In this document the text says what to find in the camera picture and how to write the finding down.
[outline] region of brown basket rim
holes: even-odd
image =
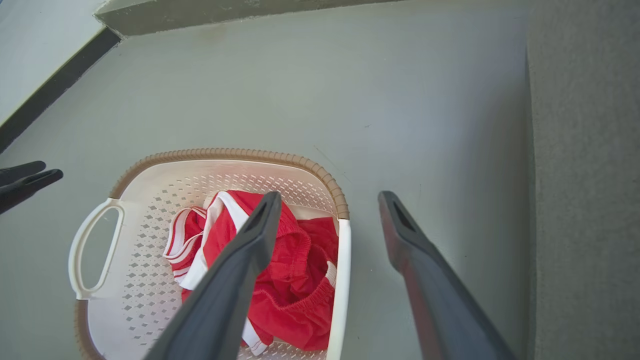
[[[286,165],[300,168],[313,174],[329,190],[335,203],[337,216],[339,219],[349,220],[349,206],[344,197],[342,189],[338,186],[333,176],[329,174],[320,164],[304,156],[287,154],[284,152],[250,150],[250,149],[230,149],[230,148],[208,148],[208,149],[188,149],[160,152],[147,156],[130,167],[125,174],[120,177],[113,187],[109,197],[119,199],[127,186],[133,179],[144,170],[158,164],[173,163],[176,161],[188,160],[241,160],[259,161],[277,165]],[[88,300],[77,300],[75,308],[75,328],[76,340],[80,348],[80,353],[84,359],[105,360],[95,348],[91,339],[88,323]]]

